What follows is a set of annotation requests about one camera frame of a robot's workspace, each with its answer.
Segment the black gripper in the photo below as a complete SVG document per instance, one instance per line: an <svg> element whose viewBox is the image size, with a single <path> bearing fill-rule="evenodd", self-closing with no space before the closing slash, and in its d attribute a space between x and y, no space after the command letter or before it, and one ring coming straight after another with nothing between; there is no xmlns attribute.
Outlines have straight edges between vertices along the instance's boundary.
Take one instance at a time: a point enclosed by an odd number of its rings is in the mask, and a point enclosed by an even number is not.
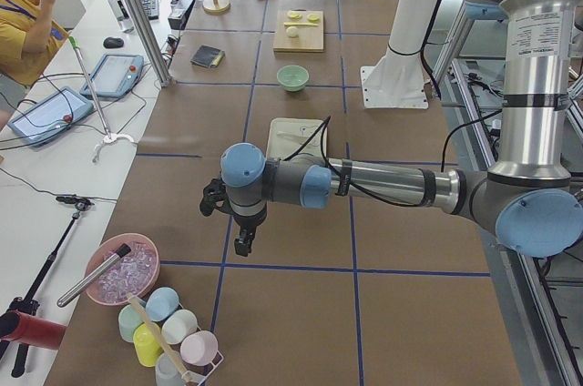
<svg viewBox="0 0 583 386"><path fill-rule="evenodd" d="M254 233L266 219L266 212L262 211L251 216L235 214L235 222L240 227L239 235L234 240L234 248L237 255L248 257L252 252Z"/></svg>

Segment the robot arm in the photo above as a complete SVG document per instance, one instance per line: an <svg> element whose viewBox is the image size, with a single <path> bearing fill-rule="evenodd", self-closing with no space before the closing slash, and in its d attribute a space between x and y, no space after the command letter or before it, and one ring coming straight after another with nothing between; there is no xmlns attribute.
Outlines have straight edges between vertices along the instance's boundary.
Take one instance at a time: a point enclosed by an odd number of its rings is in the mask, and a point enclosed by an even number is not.
<svg viewBox="0 0 583 386"><path fill-rule="evenodd" d="M533 258L573 245L582 233L582 207L568 191L560 153L570 103L571 30L581 1L465 0L470 15L487 11L508 20L501 146L484 172L436 173L308 155L277 159L249 143L229 147L220 160L219 198L240 226L236 252L251 252L269 202L323 208L333 195L438 207Z"/></svg>

